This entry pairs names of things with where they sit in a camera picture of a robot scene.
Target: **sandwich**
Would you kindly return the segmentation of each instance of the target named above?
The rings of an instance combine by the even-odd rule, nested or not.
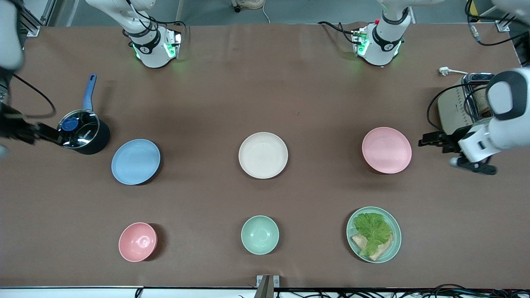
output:
[[[381,214],[363,213],[354,218],[358,234],[351,239],[361,249],[360,255],[377,261],[392,244],[394,235]]]

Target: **bowl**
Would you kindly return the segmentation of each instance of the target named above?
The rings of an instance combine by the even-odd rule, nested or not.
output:
[[[121,233],[118,248],[121,256],[129,262],[140,262],[153,253],[156,247],[156,232],[146,223],[134,223]]]
[[[362,213],[377,213],[381,214],[383,216],[383,219],[386,221],[386,223],[390,226],[390,230],[392,230],[392,234],[394,234],[394,240],[390,244],[389,248],[384,252],[376,261],[372,261],[368,256],[361,256],[361,248],[355,244],[355,242],[351,239],[353,236],[357,235],[359,231],[355,228],[354,225],[354,219],[357,217],[357,215]],[[354,253],[364,261],[367,261],[369,263],[384,263],[390,261],[392,258],[397,255],[399,248],[401,247],[401,229],[399,228],[398,222],[392,216],[392,214],[388,213],[386,210],[378,208],[378,207],[364,207],[357,211],[355,211],[351,217],[350,220],[348,220],[348,224],[346,225],[346,238],[348,239],[348,244],[350,245],[350,248],[354,251]]]
[[[241,229],[243,246],[255,255],[270,253],[279,240],[278,226],[271,218],[264,215],[249,218]]]
[[[378,127],[363,139],[363,156],[375,170],[395,174],[409,165],[412,148],[401,132],[390,127]]]

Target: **sneaker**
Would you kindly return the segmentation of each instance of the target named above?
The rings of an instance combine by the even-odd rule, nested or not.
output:
[[[258,10],[263,7],[265,0],[235,0],[241,8],[248,8],[250,10]]]

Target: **pink bowl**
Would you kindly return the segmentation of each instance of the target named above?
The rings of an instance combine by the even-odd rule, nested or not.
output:
[[[146,223],[134,223],[121,234],[118,248],[121,256],[129,262],[145,260],[156,247],[156,232]]]
[[[378,127],[366,134],[363,156],[375,170],[385,174],[403,171],[412,158],[409,140],[390,127]]]

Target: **green plate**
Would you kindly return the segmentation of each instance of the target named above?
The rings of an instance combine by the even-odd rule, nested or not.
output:
[[[359,214],[363,213],[377,213],[381,214],[383,216],[383,219],[386,221],[386,223],[390,226],[390,229],[392,230],[392,234],[394,234],[394,241],[390,244],[390,247],[384,252],[377,261],[372,261],[370,258],[361,256],[361,249],[355,244],[355,242],[351,239],[351,237],[357,235],[359,231],[355,228],[354,225],[354,219]],[[401,247],[401,229],[399,228],[398,222],[392,216],[390,213],[388,213],[386,210],[383,210],[378,207],[364,207],[357,211],[355,211],[351,217],[350,220],[348,220],[348,224],[346,225],[346,238],[348,238],[348,244],[350,244],[351,249],[354,251],[356,255],[359,256],[359,258],[363,259],[364,261],[367,261],[369,263],[384,263],[387,261],[390,261],[395,255],[398,253],[399,248]]]
[[[251,217],[241,229],[243,246],[255,255],[270,253],[280,240],[280,231],[276,223],[264,215]]]

